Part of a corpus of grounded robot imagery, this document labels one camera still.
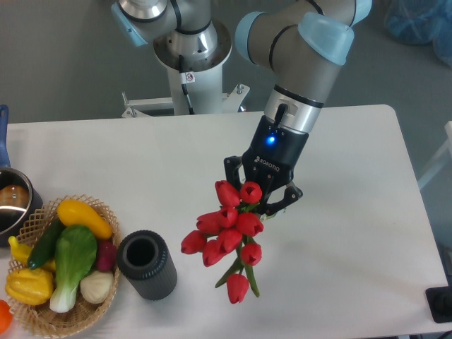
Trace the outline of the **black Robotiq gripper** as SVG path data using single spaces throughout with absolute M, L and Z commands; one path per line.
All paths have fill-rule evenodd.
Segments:
M 242 187 L 239 169 L 243 165 L 246 180 L 257 183 L 263 192 L 259 213 L 270 217 L 286 209 L 303 197 L 302 190 L 292 180 L 295 165 L 308 137 L 307 133 L 276 127 L 263 115 L 243 156 L 233 155 L 224 159 L 227 182 L 233 187 Z M 285 186 L 283 197 L 269 203 L 273 192 L 282 186 Z

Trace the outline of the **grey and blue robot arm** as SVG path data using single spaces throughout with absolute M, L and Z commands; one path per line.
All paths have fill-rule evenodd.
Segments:
M 232 50 L 271 70 L 277 81 L 251 145 L 224 161 L 227 181 L 256 182 L 259 215 L 272 216 L 302 197 L 294 169 L 354 40 L 370 1 L 297 1 L 274 13 L 244 16 L 233 35 L 209 1 L 116 1 L 112 13 L 136 46 L 151 44 L 167 69 L 174 113 L 225 108 L 222 67 Z

